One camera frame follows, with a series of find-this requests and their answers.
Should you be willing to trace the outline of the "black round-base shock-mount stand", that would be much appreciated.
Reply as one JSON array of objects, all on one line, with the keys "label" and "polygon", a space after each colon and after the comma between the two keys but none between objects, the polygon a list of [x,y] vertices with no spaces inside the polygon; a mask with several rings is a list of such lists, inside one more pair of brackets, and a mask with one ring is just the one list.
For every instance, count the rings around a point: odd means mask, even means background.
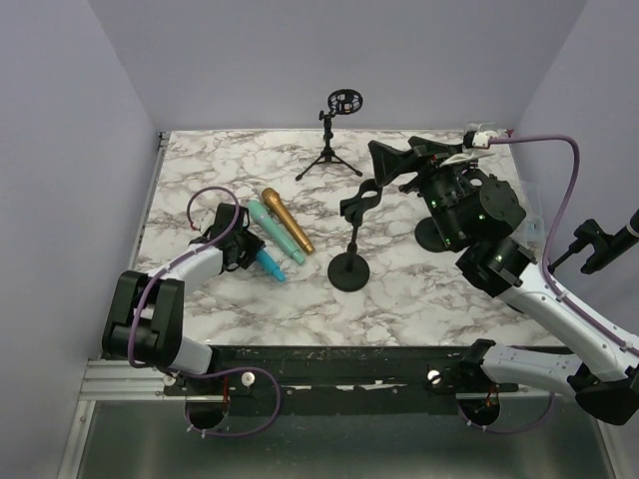
[{"label": "black round-base shock-mount stand", "polygon": [[[465,164],[478,164],[471,161]],[[494,175],[484,173],[484,182],[494,179]],[[470,216],[456,216],[451,211],[442,215],[433,215],[422,219],[415,227],[414,235],[417,243],[431,252],[444,252],[446,250],[459,252],[472,243],[470,233]]]}]

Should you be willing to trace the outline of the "gold microphone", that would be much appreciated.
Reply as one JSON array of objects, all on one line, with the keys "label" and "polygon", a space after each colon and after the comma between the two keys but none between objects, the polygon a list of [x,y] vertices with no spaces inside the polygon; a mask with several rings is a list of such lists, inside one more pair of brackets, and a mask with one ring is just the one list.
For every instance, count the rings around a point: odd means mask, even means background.
[{"label": "gold microphone", "polygon": [[286,207],[280,194],[273,188],[265,188],[261,196],[266,206],[281,221],[302,251],[306,254],[313,254],[316,249],[312,241]]}]

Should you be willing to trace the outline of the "black round-base clip stand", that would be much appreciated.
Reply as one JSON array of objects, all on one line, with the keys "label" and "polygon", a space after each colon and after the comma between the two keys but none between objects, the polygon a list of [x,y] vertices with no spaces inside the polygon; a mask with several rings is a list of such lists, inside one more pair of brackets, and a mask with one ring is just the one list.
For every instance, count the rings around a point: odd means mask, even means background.
[{"label": "black round-base clip stand", "polygon": [[330,283],[343,292],[355,292],[362,289],[369,279],[367,261],[357,252],[357,234],[363,223],[364,214],[376,208],[382,197],[380,188],[374,179],[363,181],[357,194],[341,200],[339,213],[352,226],[350,241],[346,251],[336,255],[328,264],[327,277]]}]

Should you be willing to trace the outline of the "black tripod mic stand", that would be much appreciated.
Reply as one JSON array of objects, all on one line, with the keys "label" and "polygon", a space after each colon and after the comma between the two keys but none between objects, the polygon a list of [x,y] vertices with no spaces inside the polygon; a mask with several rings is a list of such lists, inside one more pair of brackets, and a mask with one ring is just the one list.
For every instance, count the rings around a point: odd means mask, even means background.
[{"label": "black tripod mic stand", "polygon": [[342,159],[332,146],[333,119],[336,116],[349,116],[357,113],[363,106],[363,95],[354,89],[338,89],[331,92],[326,99],[327,110],[319,111],[319,120],[323,125],[323,148],[319,156],[311,162],[302,172],[300,172],[295,180],[300,181],[313,167],[318,165],[341,164],[350,169],[358,177],[362,177],[363,173],[353,167],[351,164]]}]

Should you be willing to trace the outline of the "mint green microphone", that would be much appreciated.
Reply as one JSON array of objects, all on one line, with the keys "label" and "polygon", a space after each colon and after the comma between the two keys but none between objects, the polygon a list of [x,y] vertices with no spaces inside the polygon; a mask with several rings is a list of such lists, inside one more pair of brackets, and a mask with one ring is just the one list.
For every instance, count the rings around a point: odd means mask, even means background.
[{"label": "mint green microphone", "polygon": [[251,219],[269,235],[286,256],[298,265],[306,262],[299,246],[276,224],[261,202],[250,200],[247,203],[247,209]]}]

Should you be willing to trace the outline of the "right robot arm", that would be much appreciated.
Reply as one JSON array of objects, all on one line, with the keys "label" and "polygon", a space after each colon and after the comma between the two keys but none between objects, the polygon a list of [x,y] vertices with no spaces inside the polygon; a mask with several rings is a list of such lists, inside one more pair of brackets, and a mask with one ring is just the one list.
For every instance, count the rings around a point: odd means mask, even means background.
[{"label": "right robot arm", "polygon": [[371,141],[375,187],[413,174],[399,189],[417,193],[430,212],[416,236],[431,238],[431,251],[458,253],[456,265],[472,286],[530,316],[569,349],[552,354],[477,340],[458,369],[466,388],[532,386],[573,398],[600,421],[623,425],[638,410],[638,337],[571,293],[554,278],[548,257],[535,257],[513,238],[525,210],[508,182],[478,165],[485,150],[508,142],[477,131],[457,145],[412,137],[407,151]]}]

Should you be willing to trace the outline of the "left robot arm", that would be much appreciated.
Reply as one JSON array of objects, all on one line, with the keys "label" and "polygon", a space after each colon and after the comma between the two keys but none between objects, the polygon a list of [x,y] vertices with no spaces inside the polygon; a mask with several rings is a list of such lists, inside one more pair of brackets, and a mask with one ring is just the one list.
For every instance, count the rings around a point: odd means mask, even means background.
[{"label": "left robot arm", "polygon": [[186,372],[197,392],[214,392],[222,371],[211,362],[210,347],[184,336],[185,299],[210,279],[256,261],[265,244],[249,224],[247,208],[220,204],[213,224],[190,242],[188,258],[149,272],[122,273],[102,336],[103,355]]}]

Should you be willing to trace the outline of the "blue microphone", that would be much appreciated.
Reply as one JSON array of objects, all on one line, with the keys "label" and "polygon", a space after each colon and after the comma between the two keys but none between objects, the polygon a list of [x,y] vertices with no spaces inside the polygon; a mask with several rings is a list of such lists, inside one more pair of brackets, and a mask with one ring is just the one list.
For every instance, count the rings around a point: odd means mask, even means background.
[{"label": "blue microphone", "polygon": [[287,281],[287,277],[281,271],[279,264],[271,257],[265,248],[262,248],[257,252],[256,262],[277,282],[285,283]]}]

